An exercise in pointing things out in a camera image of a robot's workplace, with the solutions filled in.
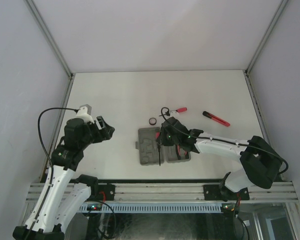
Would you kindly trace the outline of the grey plastic tool case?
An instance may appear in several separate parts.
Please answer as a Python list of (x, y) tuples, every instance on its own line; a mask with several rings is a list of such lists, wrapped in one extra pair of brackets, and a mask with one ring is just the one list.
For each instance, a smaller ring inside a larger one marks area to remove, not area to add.
[[(156, 133), (160, 131), (159, 127), (140, 128), (138, 130), (138, 141), (135, 143), (135, 148), (139, 151), (139, 163), (142, 166), (159, 165), (158, 150), (156, 143)], [(164, 162), (169, 164), (188, 162), (189, 159), (178, 160), (176, 154), (176, 145), (161, 146), (161, 165)]]

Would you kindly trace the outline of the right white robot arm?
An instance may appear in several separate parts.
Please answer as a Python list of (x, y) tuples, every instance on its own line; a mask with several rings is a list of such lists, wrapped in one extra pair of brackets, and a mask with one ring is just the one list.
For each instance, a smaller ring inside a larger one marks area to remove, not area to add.
[(239, 163), (240, 169), (226, 173), (219, 185), (220, 195), (227, 200), (251, 186), (270, 189), (285, 162), (262, 137), (254, 135), (249, 140), (217, 137), (200, 129), (187, 129), (175, 117), (161, 124), (157, 142), (165, 147), (175, 145), (187, 153), (213, 154)]

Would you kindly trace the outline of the red black pliers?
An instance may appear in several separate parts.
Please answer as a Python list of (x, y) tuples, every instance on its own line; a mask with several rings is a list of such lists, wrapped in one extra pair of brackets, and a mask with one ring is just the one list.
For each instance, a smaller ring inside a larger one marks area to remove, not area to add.
[(190, 155), (187, 151), (185, 151), (183, 148), (181, 148), (179, 145), (175, 146), (176, 150), (176, 156), (178, 160), (188, 160), (190, 158)]

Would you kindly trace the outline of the red-handled screwdriver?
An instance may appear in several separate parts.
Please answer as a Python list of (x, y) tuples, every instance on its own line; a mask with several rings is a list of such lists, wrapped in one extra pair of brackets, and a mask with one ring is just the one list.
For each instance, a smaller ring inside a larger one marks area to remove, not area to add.
[(155, 133), (155, 141), (156, 141), (156, 145), (157, 145), (157, 151), (158, 151), (158, 164), (159, 166), (161, 166), (161, 133), (160, 132), (156, 132)]
[(163, 107), (160, 110), (160, 116), (170, 117), (170, 111), (177, 111), (179, 114), (186, 112), (188, 109), (186, 107), (181, 107), (175, 110), (170, 110), (168, 107)]

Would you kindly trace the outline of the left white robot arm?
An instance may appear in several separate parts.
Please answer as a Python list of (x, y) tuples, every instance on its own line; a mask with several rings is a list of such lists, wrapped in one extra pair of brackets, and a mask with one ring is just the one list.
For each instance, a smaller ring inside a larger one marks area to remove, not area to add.
[(67, 227), (80, 206), (99, 196), (98, 179), (82, 174), (75, 180), (70, 195), (62, 201), (68, 183), (73, 178), (84, 150), (91, 144), (110, 140), (115, 128), (102, 116), (93, 120), (87, 113), (67, 121), (64, 136), (52, 152), (52, 167), (48, 170), (42, 192), (33, 212), (22, 226), (15, 227), (16, 240), (63, 240)]

